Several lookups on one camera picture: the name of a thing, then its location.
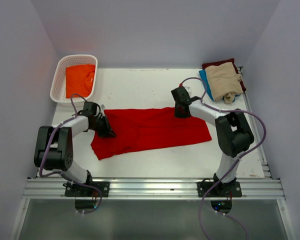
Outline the red t shirt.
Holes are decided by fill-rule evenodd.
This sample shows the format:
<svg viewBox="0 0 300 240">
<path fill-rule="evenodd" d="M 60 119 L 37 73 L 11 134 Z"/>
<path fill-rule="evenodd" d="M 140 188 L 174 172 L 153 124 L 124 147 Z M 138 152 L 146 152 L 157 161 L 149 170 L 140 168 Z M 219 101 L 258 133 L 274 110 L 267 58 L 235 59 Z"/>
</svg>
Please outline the red t shirt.
<svg viewBox="0 0 300 240">
<path fill-rule="evenodd" d="M 212 140 L 196 117 L 177 118 L 173 107 L 105 111 L 116 137 L 95 135 L 90 146 L 99 160 L 125 153 L 200 144 Z"/>
</svg>

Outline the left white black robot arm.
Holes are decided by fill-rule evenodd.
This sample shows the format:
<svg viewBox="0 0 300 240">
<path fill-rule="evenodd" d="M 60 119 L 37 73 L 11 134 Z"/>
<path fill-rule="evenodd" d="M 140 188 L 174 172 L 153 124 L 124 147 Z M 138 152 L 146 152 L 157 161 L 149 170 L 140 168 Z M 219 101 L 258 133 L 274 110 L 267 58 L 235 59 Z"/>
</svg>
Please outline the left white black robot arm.
<svg viewBox="0 0 300 240">
<path fill-rule="evenodd" d="M 83 109 L 55 126 L 42 126 L 38 130 L 34 165 L 42 178 L 57 174 L 66 180 L 65 196 L 72 198 L 108 197 L 110 184 L 93 181 L 91 173 L 74 160 L 73 138 L 94 131 L 102 139 L 116 137 L 105 114 L 104 105 L 86 101 Z"/>
</svg>

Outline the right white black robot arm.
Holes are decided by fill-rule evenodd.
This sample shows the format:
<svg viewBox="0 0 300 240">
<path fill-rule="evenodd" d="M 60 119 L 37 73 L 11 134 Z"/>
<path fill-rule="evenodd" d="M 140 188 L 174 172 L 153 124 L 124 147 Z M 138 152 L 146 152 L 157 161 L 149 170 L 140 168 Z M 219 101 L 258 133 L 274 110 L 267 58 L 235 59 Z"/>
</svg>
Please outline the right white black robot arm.
<svg viewBox="0 0 300 240">
<path fill-rule="evenodd" d="M 190 97 L 185 87 L 171 91 L 175 101 L 174 116 L 177 118 L 195 117 L 213 125 L 217 142 L 222 151 L 221 160 L 213 181 L 197 183 L 199 197 L 241 197 L 237 182 L 237 169 L 240 155 L 246 153 L 255 138 L 250 125 L 240 109 L 221 110 L 201 102 L 198 96 Z"/>
</svg>

